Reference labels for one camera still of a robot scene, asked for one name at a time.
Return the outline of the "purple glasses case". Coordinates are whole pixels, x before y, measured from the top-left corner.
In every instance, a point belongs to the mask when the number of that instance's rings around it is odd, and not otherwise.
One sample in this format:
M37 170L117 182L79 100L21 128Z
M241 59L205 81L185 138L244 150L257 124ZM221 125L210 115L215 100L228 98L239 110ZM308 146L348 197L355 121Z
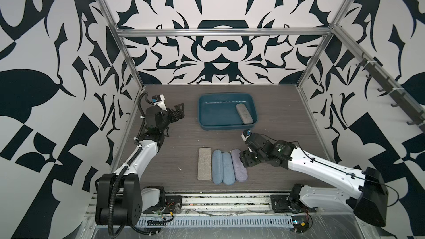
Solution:
M233 149L231 151L232 164L234 168L235 179L238 182L245 182L248 180L248 173L240 160L241 150Z

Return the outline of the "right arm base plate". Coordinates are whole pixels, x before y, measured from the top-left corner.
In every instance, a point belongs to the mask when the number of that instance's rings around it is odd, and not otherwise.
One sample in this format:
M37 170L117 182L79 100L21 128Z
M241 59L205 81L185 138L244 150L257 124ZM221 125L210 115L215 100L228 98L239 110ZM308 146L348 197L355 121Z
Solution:
M271 208L275 213L315 213L315 208L308 208L300 201L293 199L289 194L274 194L270 196Z

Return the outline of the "beige glasses case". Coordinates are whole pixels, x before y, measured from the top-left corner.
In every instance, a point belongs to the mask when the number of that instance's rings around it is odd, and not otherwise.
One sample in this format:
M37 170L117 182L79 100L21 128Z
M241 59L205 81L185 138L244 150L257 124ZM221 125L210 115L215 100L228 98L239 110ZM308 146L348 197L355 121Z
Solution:
M198 150L198 180L210 181L212 178L211 172L211 148L199 148Z

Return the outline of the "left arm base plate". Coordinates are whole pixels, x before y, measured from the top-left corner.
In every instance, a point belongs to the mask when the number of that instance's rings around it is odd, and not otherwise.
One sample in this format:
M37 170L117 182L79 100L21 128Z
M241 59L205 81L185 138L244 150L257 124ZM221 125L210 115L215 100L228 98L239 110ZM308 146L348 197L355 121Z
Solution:
M182 196L180 195L166 195L159 205L153 206L145 210L144 214L169 214L170 212L179 213L182 206Z

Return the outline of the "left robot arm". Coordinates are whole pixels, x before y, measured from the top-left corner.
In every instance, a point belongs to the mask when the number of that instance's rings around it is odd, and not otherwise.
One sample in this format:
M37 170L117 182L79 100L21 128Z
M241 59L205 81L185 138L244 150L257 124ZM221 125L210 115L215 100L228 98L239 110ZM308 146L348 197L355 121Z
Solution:
M140 179L150 161L159 153L172 123L185 116L184 104L169 108L163 95L147 97L143 92L137 99L142 124L135 137L136 148L114 172L97 180L95 222L107 226L108 235L115 239L125 227L142 235L152 232L136 227L146 210L162 211L166 207L163 187L142 189Z

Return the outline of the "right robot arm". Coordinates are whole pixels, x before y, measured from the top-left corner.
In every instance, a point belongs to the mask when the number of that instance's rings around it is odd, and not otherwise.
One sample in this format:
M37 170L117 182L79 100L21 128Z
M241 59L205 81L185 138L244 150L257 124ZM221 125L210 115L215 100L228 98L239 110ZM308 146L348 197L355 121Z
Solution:
M291 191L292 203L306 208L347 210L370 225L386 226L391 187L385 184L378 170L341 166L308 153L293 142L274 140L249 129L243 131L241 137L247 146L240 154L245 168L266 163L304 173L331 185L330 188L313 188L297 184Z

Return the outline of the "grey glasses case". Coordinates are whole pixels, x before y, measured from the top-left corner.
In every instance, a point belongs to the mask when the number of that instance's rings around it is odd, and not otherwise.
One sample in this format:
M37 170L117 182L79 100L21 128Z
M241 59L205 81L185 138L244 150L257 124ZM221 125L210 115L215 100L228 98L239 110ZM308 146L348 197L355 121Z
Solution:
M243 103L237 104L236 110L243 124L248 125L253 123L253 118L245 104Z

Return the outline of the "light blue glasses case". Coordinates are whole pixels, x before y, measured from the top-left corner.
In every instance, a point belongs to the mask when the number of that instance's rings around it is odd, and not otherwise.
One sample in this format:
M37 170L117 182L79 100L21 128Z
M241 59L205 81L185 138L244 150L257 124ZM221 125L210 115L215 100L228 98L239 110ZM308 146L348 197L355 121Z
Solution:
M219 149L213 151L211 159L212 181L214 184L219 185L224 178L222 151Z

